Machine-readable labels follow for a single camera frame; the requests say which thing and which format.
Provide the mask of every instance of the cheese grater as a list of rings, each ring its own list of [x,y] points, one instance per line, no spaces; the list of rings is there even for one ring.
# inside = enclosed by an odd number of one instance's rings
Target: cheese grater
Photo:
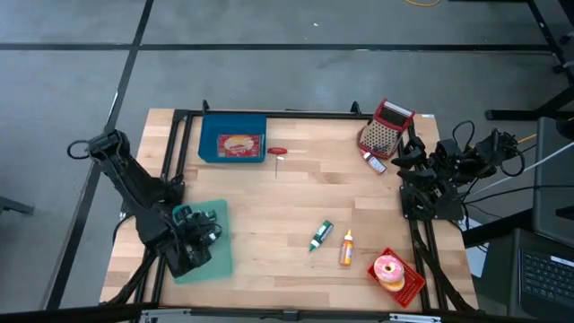
[[[413,117],[414,112],[383,99],[373,119],[357,134],[357,144],[362,150],[387,159],[395,153],[401,135],[413,122]]]

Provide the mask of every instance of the green cloth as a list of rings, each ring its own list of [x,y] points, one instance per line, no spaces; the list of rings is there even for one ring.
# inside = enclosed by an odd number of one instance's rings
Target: green cloth
[[[209,247],[212,254],[211,260],[199,268],[192,269],[189,273],[175,278],[176,284],[194,284],[214,279],[223,279],[233,274],[233,253],[231,251],[230,218],[227,214],[227,201],[223,199],[202,202],[187,203],[194,211],[212,211],[217,213],[215,221],[222,227],[222,236]],[[176,213],[183,205],[173,209]]]

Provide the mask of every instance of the pink frosted donut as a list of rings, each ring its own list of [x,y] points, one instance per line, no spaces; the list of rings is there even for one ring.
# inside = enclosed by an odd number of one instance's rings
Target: pink frosted donut
[[[383,283],[396,283],[403,279],[404,268],[393,256],[381,256],[375,260],[375,275]]]

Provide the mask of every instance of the screwdriver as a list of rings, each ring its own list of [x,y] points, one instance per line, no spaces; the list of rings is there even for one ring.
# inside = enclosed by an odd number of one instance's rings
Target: screwdriver
[[[286,154],[287,148],[271,147],[267,149],[267,152],[275,155],[275,178],[277,178],[277,162],[278,162],[277,160],[279,158],[283,159],[283,157],[279,157],[279,155]]]

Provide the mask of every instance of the blue bin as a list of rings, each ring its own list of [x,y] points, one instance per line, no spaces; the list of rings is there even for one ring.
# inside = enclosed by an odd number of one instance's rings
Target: blue bin
[[[206,162],[262,162],[267,120],[259,114],[204,116],[199,157]]]

